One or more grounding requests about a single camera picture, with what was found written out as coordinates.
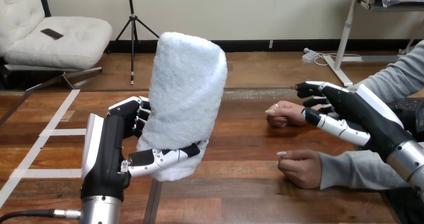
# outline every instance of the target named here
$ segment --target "smartphone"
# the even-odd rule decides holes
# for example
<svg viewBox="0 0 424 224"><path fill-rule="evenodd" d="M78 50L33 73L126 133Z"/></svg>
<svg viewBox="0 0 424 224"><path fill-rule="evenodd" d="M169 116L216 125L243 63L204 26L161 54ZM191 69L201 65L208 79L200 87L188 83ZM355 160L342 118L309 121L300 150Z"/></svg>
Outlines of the smartphone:
<svg viewBox="0 0 424 224"><path fill-rule="evenodd" d="M58 32L52 29L41 30L41 33L50 36L54 40L58 40L63 37L63 35L59 34Z"/></svg>

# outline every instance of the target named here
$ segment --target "wall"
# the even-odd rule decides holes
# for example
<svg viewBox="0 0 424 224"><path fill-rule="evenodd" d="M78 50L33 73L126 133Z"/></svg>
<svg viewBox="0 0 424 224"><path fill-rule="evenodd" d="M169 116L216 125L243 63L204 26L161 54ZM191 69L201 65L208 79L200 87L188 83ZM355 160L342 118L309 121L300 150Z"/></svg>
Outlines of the wall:
<svg viewBox="0 0 424 224"><path fill-rule="evenodd" d="M209 40L339 39L349 0L133 0L135 14L156 33L176 31ZM108 21L113 37L130 15L128 0L48 0L53 16ZM352 38L408 39L422 13L356 10ZM155 39L141 25L140 39ZM130 28L122 39L131 39Z"/></svg>

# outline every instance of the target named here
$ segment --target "tripod stand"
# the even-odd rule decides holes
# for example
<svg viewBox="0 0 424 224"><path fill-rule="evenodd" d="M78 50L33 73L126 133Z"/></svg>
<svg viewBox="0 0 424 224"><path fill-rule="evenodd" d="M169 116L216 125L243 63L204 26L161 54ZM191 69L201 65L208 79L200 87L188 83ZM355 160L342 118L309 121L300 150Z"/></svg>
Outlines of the tripod stand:
<svg viewBox="0 0 424 224"><path fill-rule="evenodd" d="M137 36L137 27L136 27L136 21L139 22L141 25L143 25L148 31L150 31L153 35L155 35L157 38L159 38L159 35L157 35L153 30L151 30L147 25L145 25L138 17L134 14L134 7L133 7L133 0L129 0L129 7L131 9L131 16L129 17L128 22L124 26L124 28L121 30L120 34L116 38L115 42L119 40L122 33L125 31L127 26L131 22L131 85L134 84L134 45L139 43L139 38Z"/></svg>

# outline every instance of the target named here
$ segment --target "chair base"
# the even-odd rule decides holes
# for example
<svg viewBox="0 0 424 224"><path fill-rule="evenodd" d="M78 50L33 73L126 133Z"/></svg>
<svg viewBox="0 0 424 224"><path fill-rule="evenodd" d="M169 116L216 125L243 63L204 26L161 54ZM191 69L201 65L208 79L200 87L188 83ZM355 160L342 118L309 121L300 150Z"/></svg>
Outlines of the chair base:
<svg viewBox="0 0 424 224"><path fill-rule="evenodd" d="M33 86L29 89L27 89L26 91L35 91L35 90L39 90L41 88L50 86L52 84L56 84L56 83L65 83L69 89L74 90L74 86L70 83L69 79L74 78L74 77L79 77L79 76L85 76L85 75L89 75L95 72L101 72L103 71L103 69L101 67L96 67L96 68L91 68L91 69L87 69L87 70L82 70L82 71L76 71L76 72L71 72L71 73L66 73L65 71L59 75L56 76L50 80L47 80L46 82L43 82L41 84L38 84L36 86Z"/></svg>

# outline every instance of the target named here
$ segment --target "baseboard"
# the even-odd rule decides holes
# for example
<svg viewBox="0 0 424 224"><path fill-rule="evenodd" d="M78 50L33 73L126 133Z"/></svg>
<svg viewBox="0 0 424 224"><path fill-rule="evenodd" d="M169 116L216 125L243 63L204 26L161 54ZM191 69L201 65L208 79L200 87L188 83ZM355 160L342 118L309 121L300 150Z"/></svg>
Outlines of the baseboard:
<svg viewBox="0 0 424 224"><path fill-rule="evenodd" d="M225 52L297 52L309 48L314 51L336 51L340 40L212 40ZM397 51L404 49L409 40L349 40L348 51ZM136 53L155 53L157 40L141 40L135 45ZM131 53L131 40L110 41L111 53Z"/></svg>

